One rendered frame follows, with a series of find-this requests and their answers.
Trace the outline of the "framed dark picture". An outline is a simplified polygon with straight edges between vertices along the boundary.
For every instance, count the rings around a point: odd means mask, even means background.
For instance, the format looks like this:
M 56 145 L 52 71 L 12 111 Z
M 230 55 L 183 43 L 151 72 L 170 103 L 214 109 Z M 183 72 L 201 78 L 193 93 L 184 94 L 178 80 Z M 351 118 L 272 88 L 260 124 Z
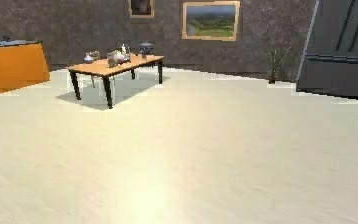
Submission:
M 129 0 L 131 18 L 153 18 L 154 0 Z

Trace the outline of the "orange cabinet with grey top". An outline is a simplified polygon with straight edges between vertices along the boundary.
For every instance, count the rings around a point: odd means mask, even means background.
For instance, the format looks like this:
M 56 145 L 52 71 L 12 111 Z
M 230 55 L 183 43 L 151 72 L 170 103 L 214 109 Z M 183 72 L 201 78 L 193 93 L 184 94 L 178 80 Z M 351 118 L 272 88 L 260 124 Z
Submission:
M 49 80 L 40 42 L 0 45 L 0 94 Z

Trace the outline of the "dark blue pot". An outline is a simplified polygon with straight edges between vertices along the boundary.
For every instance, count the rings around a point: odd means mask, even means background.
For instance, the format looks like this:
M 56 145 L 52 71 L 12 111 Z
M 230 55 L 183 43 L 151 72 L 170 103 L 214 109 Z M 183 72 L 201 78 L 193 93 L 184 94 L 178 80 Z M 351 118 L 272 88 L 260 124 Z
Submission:
M 153 45 L 149 42 L 141 43 L 139 49 L 143 59 L 146 59 L 148 55 L 153 55 L 154 53 Z

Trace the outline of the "dark grey door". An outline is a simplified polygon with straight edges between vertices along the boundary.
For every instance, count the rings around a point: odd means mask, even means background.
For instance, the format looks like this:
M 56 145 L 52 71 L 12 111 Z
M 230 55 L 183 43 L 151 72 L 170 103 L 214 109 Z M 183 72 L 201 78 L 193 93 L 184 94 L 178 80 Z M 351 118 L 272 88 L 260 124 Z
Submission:
M 358 0 L 318 0 L 296 89 L 358 99 Z

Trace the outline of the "framed landscape picture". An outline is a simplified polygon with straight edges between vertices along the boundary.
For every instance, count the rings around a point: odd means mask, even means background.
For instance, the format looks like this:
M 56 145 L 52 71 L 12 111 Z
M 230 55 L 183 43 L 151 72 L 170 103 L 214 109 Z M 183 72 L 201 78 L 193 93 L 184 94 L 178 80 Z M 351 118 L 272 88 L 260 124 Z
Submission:
M 186 1 L 182 12 L 182 38 L 235 41 L 239 14 L 239 0 Z

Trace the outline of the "wooden table with black legs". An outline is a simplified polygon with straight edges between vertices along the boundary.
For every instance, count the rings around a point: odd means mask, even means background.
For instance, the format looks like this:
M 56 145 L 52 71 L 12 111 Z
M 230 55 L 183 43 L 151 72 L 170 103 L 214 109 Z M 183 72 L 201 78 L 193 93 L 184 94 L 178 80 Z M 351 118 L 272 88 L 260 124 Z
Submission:
M 78 74 L 89 75 L 93 77 L 99 77 L 104 86 L 105 95 L 107 99 L 107 106 L 109 109 L 113 108 L 112 93 L 110 87 L 110 78 L 124 73 L 131 72 L 132 78 L 135 78 L 135 70 L 146 65 L 158 66 L 158 83 L 163 83 L 163 56 L 147 55 L 145 59 L 141 55 L 132 54 L 130 61 L 110 68 L 106 59 L 97 60 L 91 64 L 76 64 L 69 66 L 71 82 L 74 88 L 75 97 L 77 100 L 81 99 L 79 84 L 77 80 Z

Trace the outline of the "dark potted house plant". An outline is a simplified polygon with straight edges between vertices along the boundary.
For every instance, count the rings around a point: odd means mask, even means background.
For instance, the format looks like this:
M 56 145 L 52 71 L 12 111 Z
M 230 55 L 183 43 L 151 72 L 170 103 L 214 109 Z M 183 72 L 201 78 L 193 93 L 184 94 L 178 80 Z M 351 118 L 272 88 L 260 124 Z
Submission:
M 280 68 L 285 60 L 285 57 L 290 51 L 290 47 L 286 50 L 282 49 L 274 49 L 269 53 L 269 60 L 270 60 L 270 73 L 268 76 L 268 83 L 274 84 L 276 81 L 277 74 L 280 71 Z

